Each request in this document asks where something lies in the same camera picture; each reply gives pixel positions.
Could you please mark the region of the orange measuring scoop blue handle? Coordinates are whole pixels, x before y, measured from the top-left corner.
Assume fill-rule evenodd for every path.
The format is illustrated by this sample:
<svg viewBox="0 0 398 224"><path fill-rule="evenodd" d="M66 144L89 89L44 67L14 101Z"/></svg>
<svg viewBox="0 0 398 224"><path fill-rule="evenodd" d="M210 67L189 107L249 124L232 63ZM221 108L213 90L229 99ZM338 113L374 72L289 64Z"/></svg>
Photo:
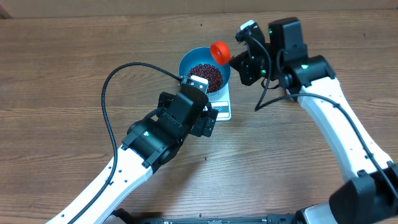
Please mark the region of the orange measuring scoop blue handle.
<svg viewBox="0 0 398 224"><path fill-rule="evenodd" d="M229 47L223 41L216 41L211 44L210 54L218 65L225 65L231 59Z"/></svg>

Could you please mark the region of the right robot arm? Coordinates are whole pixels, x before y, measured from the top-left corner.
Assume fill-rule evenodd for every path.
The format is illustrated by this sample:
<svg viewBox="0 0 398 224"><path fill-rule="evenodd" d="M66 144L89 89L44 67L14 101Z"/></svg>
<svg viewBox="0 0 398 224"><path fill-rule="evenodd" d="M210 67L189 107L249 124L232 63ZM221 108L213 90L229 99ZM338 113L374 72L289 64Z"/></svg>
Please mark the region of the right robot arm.
<svg viewBox="0 0 398 224"><path fill-rule="evenodd" d="M236 40L247 47L229 61L241 82L277 80L285 97L312 117L343 176L343 185L328 201L287 215L287 223L376 223L396 217L397 165L351 109L326 58L309 56L300 21L273 21L267 35L256 22L247 21Z"/></svg>

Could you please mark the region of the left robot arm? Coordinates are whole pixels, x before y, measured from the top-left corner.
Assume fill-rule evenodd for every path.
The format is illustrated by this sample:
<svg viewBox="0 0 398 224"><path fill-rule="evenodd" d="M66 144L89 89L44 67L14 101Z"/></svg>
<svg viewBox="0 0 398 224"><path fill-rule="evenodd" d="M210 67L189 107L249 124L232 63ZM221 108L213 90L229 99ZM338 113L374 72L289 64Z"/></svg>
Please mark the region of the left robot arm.
<svg viewBox="0 0 398 224"><path fill-rule="evenodd" d="M135 122L117 154L51 223L103 223L156 170L175 157L209 104L206 84L183 84L168 107Z"/></svg>

